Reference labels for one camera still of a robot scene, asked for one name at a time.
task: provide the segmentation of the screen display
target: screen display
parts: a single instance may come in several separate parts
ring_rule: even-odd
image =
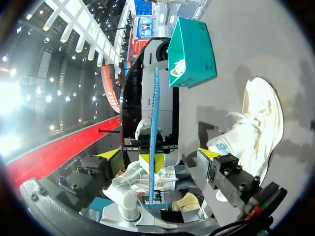
[[[152,16],[152,3],[143,0],[134,0],[137,16]]]

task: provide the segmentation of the black cable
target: black cable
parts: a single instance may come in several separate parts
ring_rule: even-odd
[[[240,221],[235,221],[231,224],[228,224],[228,225],[225,225],[223,227],[220,227],[216,230],[214,230],[211,234],[209,234],[209,236],[215,236],[217,233],[223,231],[223,230],[227,230],[229,228],[232,228],[234,226],[238,226],[238,225],[246,225],[246,224],[249,224],[251,223],[252,221],[251,220],[240,220]]]

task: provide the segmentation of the red wall stripe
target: red wall stripe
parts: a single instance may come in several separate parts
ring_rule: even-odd
[[[7,165],[8,177],[19,187],[30,178],[41,179],[48,176],[63,163],[107,134],[99,133],[98,129],[114,130],[119,125],[119,117],[114,117],[32,150]]]

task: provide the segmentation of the yellow object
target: yellow object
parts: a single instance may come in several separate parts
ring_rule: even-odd
[[[160,169],[164,166],[164,153],[155,153],[154,160],[155,160],[155,173],[158,173]],[[149,162],[150,162],[150,155],[149,154],[139,154],[139,161],[141,167],[149,173]]]
[[[107,160],[109,160],[112,157],[116,156],[117,153],[120,152],[120,151],[121,151],[121,149],[118,148],[118,149],[114,149],[114,150],[111,150],[111,151],[104,152],[104,153],[96,155],[96,156],[101,156],[101,157],[106,158]]]
[[[189,211],[189,210],[196,210],[199,208],[200,208],[200,205],[199,205],[198,199],[192,193],[187,193],[182,199],[178,201],[174,201],[172,203],[173,211],[179,211],[180,209],[183,209],[183,211]]]
[[[218,154],[216,152],[209,151],[207,149],[198,148],[199,152],[202,152],[206,157],[208,157],[211,161],[213,161],[213,158],[217,156],[221,156],[221,154]]]

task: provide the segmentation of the blue sign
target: blue sign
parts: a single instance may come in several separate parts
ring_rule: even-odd
[[[153,35],[153,20],[151,17],[139,18],[138,29],[136,37],[151,38]]]
[[[136,16],[152,16],[152,3],[144,0],[134,0]]]

